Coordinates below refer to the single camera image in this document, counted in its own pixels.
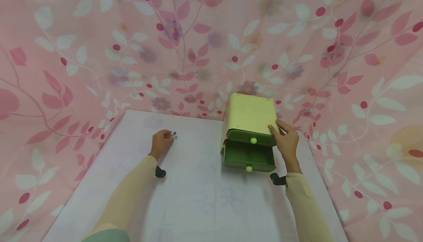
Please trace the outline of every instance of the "sleeve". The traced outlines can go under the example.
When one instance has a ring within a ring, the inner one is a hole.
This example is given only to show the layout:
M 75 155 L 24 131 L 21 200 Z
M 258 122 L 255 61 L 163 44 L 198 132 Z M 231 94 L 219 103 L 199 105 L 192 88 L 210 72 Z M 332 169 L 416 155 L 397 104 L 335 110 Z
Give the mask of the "sleeve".
M 300 242 L 333 242 L 328 223 L 306 177 L 299 173 L 288 173 L 286 186 Z

